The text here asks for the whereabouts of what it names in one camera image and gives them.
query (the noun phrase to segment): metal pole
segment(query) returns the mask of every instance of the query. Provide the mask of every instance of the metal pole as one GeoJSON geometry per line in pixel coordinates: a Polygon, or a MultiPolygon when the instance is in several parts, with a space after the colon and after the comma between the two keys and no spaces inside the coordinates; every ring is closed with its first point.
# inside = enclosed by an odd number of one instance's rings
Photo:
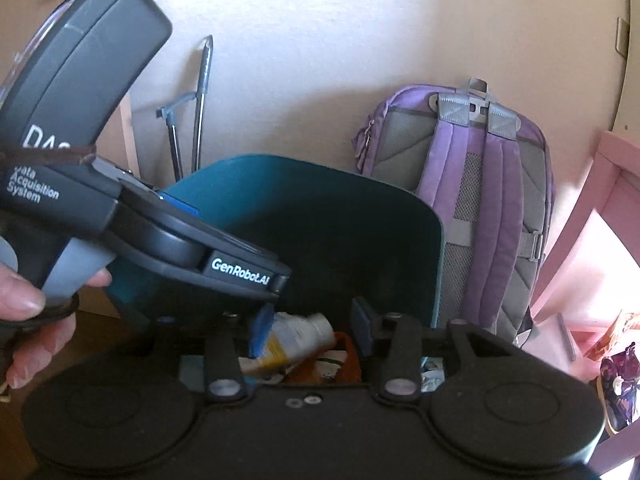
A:
{"type": "Polygon", "coordinates": [[[207,36],[204,48],[202,49],[202,60],[200,61],[200,73],[198,75],[198,89],[196,90],[196,117],[193,123],[193,149],[191,151],[191,173],[200,169],[200,159],[202,156],[202,120],[204,116],[204,101],[209,89],[209,73],[211,70],[211,59],[213,57],[213,36],[207,36]]]}
{"type": "Polygon", "coordinates": [[[182,174],[182,159],[180,158],[180,144],[178,144],[178,135],[175,131],[175,124],[168,126],[169,144],[171,145],[171,162],[174,165],[175,181],[178,182],[184,176],[182,174]]]}

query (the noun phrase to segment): door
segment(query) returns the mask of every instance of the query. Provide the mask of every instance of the door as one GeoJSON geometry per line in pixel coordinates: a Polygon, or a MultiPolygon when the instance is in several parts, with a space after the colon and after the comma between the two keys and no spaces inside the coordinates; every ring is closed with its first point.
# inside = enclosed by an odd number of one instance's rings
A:
{"type": "MultiPolygon", "coordinates": [[[[0,0],[0,80],[40,25],[63,0],[0,0]]],[[[98,155],[139,175],[129,95],[113,113],[97,142],[98,155]]]]}

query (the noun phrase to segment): yellow label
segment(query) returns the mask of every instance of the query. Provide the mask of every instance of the yellow label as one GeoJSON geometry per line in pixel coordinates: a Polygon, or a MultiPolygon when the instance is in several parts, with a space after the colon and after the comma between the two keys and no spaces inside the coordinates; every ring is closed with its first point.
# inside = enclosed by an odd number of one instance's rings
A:
{"type": "Polygon", "coordinates": [[[278,368],[289,362],[289,358],[284,353],[282,345],[273,332],[267,337],[262,350],[262,357],[258,361],[260,361],[260,368],[278,368]]]}

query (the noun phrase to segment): white bottle cap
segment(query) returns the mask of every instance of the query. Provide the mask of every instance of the white bottle cap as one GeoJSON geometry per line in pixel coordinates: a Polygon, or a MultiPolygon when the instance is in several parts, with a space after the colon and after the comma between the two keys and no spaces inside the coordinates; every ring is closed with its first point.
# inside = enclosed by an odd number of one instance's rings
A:
{"type": "Polygon", "coordinates": [[[322,346],[335,345],[334,329],[328,319],[322,314],[312,314],[306,320],[311,323],[320,335],[320,343],[322,346]]]}

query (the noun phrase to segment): human hand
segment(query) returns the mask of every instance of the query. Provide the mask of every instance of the human hand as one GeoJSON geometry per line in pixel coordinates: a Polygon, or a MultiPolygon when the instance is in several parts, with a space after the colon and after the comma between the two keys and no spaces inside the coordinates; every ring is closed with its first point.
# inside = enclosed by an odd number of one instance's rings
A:
{"type": "MultiPolygon", "coordinates": [[[[89,286],[107,286],[111,275],[102,269],[89,279],[89,286]]],[[[0,319],[24,321],[37,316],[44,308],[45,297],[22,276],[7,266],[0,264],[0,319]]],[[[23,387],[34,375],[51,362],[69,342],[76,330],[76,315],[43,326],[38,332],[23,342],[14,352],[14,362],[6,373],[6,382],[12,389],[23,387]]]]}

